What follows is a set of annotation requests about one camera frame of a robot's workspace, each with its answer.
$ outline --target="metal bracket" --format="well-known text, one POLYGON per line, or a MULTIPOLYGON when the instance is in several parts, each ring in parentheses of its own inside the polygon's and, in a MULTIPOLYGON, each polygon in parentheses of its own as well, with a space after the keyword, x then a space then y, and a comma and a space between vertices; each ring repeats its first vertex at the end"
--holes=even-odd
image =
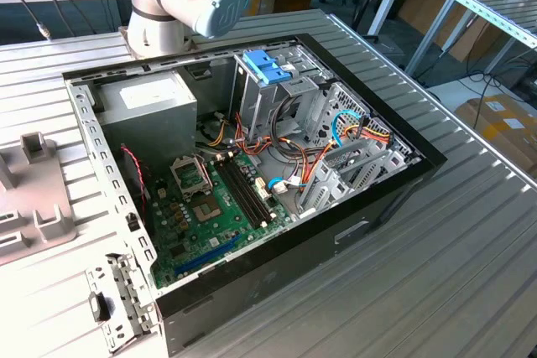
POLYGON ((111 353, 152 331, 159 316, 140 267, 131 254, 107 255, 86 270, 89 302, 111 353))

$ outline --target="slotted aluminum profile table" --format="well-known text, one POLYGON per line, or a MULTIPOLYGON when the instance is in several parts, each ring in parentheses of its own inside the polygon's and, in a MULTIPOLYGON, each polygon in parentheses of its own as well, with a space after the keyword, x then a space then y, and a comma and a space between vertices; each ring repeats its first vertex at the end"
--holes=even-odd
MULTIPOLYGON (((537 185, 334 16, 241 20, 202 49, 307 32, 449 159, 385 226, 180 356, 520 356, 537 340, 537 185)), ((60 73, 130 60, 119 34, 0 48, 0 144, 56 141, 78 237, 0 267, 5 356, 109 356, 84 270, 123 252, 60 73)), ((166 357, 159 335, 121 357, 166 357)))
POLYGON ((537 0, 446 0, 446 3, 444 3, 444 6, 407 65, 405 69, 407 75, 414 74, 456 3, 461 4, 467 10, 442 47, 443 49, 448 49, 456 41, 473 14, 484 18, 511 36, 509 41, 485 69, 485 73, 489 73, 500 62, 516 41, 532 49, 537 46, 537 0))

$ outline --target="green motherboard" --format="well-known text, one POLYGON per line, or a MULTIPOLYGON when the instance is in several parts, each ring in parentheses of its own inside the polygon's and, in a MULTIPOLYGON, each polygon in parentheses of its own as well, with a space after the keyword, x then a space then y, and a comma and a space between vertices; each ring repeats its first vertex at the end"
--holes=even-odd
MULTIPOLYGON (((258 173, 248 156, 240 153, 230 164, 236 170, 235 175, 240 172, 246 180, 244 184, 258 192, 254 183, 258 173)), ((263 200, 259 195, 254 202, 263 204, 270 219, 261 224, 255 221, 248 205, 236 200, 241 192, 234 194, 228 187, 228 173, 219 169, 215 162, 205 166, 212 191, 196 193, 189 200, 182 195, 170 171, 147 185, 151 195, 149 214, 154 226, 151 238, 158 254, 152 266, 157 288, 169 286, 226 253, 239 250, 290 223, 285 208, 273 196, 263 200)), ((197 183, 196 175, 194 165, 185 169, 182 185, 197 183)))

